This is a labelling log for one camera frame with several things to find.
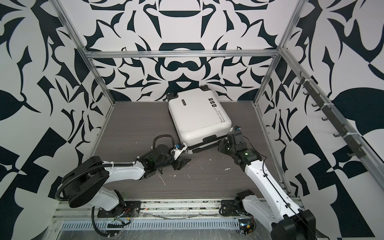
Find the white suitcase black lining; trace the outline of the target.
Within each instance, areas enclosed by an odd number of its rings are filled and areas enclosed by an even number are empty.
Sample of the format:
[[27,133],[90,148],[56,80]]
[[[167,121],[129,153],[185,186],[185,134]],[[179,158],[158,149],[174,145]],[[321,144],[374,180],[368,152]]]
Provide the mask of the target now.
[[232,128],[232,121],[214,91],[204,85],[167,94],[171,120],[187,154],[218,145]]

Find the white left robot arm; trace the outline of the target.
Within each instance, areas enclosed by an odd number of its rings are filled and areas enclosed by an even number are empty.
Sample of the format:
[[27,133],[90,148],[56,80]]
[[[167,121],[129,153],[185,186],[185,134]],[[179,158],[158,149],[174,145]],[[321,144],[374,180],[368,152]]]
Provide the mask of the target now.
[[158,145],[131,163],[106,162],[99,156],[91,157],[63,178],[55,199],[67,201],[71,208],[91,205],[113,216],[120,215],[126,208],[126,203],[119,191],[108,190],[104,187],[105,184],[148,179],[168,166],[178,171],[190,162],[189,159],[180,159],[187,148],[181,142],[173,148]]

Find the small green circuit board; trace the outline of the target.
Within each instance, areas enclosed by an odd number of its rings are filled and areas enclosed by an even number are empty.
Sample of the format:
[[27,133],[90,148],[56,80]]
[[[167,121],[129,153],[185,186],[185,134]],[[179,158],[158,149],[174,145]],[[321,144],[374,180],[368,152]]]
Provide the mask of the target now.
[[239,230],[243,235],[249,235],[256,229],[256,223],[253,219],[239,219]]

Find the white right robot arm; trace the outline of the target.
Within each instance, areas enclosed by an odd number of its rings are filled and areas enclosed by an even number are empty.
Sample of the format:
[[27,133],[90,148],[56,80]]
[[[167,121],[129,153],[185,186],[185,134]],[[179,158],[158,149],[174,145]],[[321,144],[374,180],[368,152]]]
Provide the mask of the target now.
[[229,132],[220,140],[220,153],[230,156],[236,165],[253,181],[266,204],[250,191],[238,194],[240,210],[257,219],[273,240],[315,240],[316,218],[309,210],[293,201],[271,176],[260,153],[248,147],[240,130]]

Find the black wall hook rack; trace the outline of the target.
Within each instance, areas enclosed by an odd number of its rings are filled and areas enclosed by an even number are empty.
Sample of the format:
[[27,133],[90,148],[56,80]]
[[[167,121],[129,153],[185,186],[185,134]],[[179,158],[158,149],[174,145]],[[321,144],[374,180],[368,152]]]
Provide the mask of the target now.
[[359,159],[367,156],[366,151],[363,149],[363,144],[358,140],[358,133],[348,126],[340,111],[331,103],[331,100],[323,93],[316,82],[313,79],[305,78],[303,73],[300,72],[300,80],[296,84],[302,85],[306,89],[304,95],[311,96],[315,101],[312,106],[323,112],[325,117],[322,118],[322,121],[329,121],[336,129],[337,132],[333,136],[335,138],[342,138],[349,146],[351,152],[347,153],[347,155]]

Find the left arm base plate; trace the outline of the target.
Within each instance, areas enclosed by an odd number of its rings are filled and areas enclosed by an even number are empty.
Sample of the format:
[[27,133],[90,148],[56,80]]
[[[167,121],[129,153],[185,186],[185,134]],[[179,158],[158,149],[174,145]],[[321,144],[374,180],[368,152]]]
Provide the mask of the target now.
[[102,208],[99,209],[98,218],[131,218],[138,216],[141,210],[141,201],[125,201],[123,205],[116,206],[111,211],[106,211]]

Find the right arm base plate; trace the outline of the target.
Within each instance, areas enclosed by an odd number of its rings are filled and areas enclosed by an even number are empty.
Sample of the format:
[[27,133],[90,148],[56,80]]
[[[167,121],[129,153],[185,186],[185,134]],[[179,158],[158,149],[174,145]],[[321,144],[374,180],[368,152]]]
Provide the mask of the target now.
[[228,216],[247,216],[241,200],[235,198],[234,200],[221,200],[219,214],[225,217]]

